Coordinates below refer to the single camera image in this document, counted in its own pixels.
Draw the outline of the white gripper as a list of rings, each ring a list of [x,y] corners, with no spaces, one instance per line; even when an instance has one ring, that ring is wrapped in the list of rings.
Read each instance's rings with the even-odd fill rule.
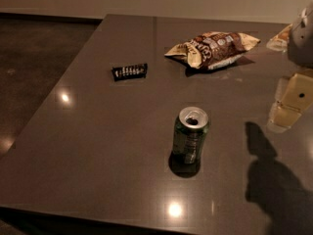
[[[302,67],[313,67],[313,2],[310,2],[292,23],[288,57]],[[296,72],[281,77],[267,127],[276,133],[289,130],[313,104],[313,72]]]

